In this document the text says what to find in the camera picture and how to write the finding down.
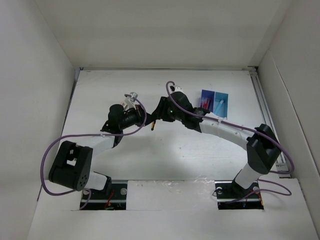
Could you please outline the yellow black small cutter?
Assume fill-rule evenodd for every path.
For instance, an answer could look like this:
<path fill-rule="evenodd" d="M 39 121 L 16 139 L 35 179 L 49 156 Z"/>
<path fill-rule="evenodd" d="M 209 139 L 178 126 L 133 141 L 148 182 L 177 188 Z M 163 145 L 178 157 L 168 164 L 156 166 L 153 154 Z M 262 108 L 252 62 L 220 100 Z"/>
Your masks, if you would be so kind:
<path fill-rule="evenodd" d="M 156 125 L 156 120 L 152 122 L 151 124 L 151 131 L 154 131 Z"/>

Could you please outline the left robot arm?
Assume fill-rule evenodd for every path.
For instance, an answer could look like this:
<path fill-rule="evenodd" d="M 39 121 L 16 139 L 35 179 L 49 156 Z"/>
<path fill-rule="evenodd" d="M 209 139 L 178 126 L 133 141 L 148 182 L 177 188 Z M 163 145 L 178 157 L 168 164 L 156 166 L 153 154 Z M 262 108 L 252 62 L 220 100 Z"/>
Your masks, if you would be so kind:
<path fill-rule="evenodd" d="M 135 133 L 124 133 L 125 129 L 133 125 L 141 129 L 146 124 L 147 116 L 141 103 L 128 109 L 121 104 L 114 104 L 109 108 L 107 121 L 100 133 L 62 136 L 62 139 L 86 137 L 86 140 L 82 144 L 68 140 L 60 144 L 48 180 L 69 188 L 72 192 L 91 189 L 98 197 L 107 198 L 112 191 L 111 178 L 91 171 L 92 160 L 96 155 L 116 147 L 124 136 Z"/>

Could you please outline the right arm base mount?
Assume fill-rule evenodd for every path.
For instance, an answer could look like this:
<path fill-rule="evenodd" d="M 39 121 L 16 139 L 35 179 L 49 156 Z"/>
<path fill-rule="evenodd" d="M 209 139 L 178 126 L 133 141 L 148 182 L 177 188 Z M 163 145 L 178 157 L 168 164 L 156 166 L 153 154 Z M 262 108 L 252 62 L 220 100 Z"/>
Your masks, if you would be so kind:
<path fill-rule="evenodd" d="M 243 189 L 232 180 L 217 180 L 212 195 L 216 197 L 219 210 L 263 210 L 262 197 L 257 181 L 248 189 Z"/>

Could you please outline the blue utility knife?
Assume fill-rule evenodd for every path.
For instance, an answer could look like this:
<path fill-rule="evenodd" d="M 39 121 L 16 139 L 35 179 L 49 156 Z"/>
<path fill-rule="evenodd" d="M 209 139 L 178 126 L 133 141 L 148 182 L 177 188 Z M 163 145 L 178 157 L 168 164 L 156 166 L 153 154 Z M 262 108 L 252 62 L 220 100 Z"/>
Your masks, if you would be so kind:
<path fill-rule="evenodd" d="M 221 107 L 223 106 L 224 102 L 225 102 L 225 101 L 224 101 L 223 99 L 221 99 L 221 100 L 219 101 L 219 103 L 216 105 L 216 108 L 215 108 L 215 110 L 214 110 L 214 114 L 215 114 L 215 115 L 218 115 L 218 113 L 219 113 Z"/>

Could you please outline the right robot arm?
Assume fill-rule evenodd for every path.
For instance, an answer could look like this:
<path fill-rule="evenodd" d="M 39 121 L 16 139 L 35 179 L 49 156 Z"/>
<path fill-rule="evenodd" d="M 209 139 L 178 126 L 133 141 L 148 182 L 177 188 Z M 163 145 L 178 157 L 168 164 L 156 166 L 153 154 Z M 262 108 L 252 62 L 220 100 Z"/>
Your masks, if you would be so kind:
<path fill-rule="evenodd" d="M 278 141 L 268 125 L 261 124 L 255 132 L 230 126 L 208 109 L 192 106 L 182 91 L 175 91 L 169 97 L 162 96 L 151 116 L 154 121 L 179 121 L 187 129 L 219 137 L 246 151 L 247 163 L 230 185 L 232 193 L 237 197 L 248 194 L 253 183 L 271 171 L 281 153 Z"/>

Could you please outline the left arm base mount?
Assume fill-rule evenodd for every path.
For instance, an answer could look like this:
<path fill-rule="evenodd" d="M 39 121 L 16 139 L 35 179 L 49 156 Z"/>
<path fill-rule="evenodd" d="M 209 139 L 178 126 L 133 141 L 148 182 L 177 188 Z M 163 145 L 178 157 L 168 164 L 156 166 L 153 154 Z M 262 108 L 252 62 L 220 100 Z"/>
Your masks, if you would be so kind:
<path fill-rule="evenodd" d="M 113 180 L 108 176 L 105 189 L 92 189 L 91 195 L 82 192 L 79 209 L 83 211 L 124 211 L 127 208 L 127 192 L 127 180 Z"/>

